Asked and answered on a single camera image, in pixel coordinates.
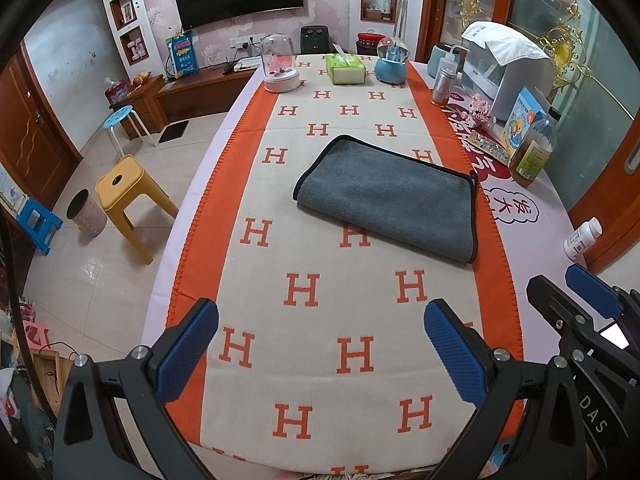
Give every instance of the orange border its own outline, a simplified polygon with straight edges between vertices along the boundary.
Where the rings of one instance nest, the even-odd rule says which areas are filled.
[[[278,99],[261,83],[249,101],[211,174],[185,240],[175,274],[166,326],[174,326],[199,297],[216,300],[226,251],[255,154]],[[198,229],[203,222],[206,229]],[[206,269],[200,264],[207,262]],[[200,444],[207,355],[200,358],[180,398],[166,409],[182,436]]]
[[[407,82],[442,165],[469,173],[473,167],[460,140],[442,110],[431,103],[431,90],[410,63],[407,63]],[[522,360],[522,330],[511,269],[491,206],[482,188],[476,195],[476,232],[478,256],[473,262],[473,270],[480,303],[482,337],[491,348],[506,348],[512,356]],[[511,411],[503,436],[515,434],[522,410],[523,403],[519,401]]]

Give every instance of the snow globe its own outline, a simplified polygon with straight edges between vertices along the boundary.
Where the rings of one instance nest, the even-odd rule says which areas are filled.
[[[383,83],[402,84],[406,81],[406,60],[409,47],[400,38],[387,36],[378,43],[378,57],[374,73]]]
[[[267,91],[279,94],[300,86],[300,73],[294,66],[296,56],[289,36],[267,36],[260,42],[260,55],[264,68],[264,87]]]

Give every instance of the pink plush toy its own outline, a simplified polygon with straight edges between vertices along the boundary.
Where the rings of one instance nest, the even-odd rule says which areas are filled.
[[[491,105],[482,99],[480,94],[474,94],[469,104],[469,113],[464,114],[463,119],[469,119],[472,128],[478,128],[485,132],[491,132],[494,127],[495,118],[489,117]]]

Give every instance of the yellow stool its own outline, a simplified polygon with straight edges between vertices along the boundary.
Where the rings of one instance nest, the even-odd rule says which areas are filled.
[[[161,187],[140,166],[133,155],[125,155],[109,173],[95,185],[100,204],[113,224],[118,228],[148,265],[153,258],[145,251],[140,240],[133,234],[133,225],[124,213],[124,209],[141,194],[147,195],[172,217],[178,215],[178,208],[162,191]]]

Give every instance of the tissue box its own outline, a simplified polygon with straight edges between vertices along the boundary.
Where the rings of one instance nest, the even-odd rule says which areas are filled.
[[[326,71],[334,85],[362,85],[367,74],[364,64],[353,54],[327,54]]]
[[[523,87],[513,105],[509,120],[502,130],[502,145],[509,158],[516,152],[529,127],[536,121],[546,118],[549,103],[537,88]]]

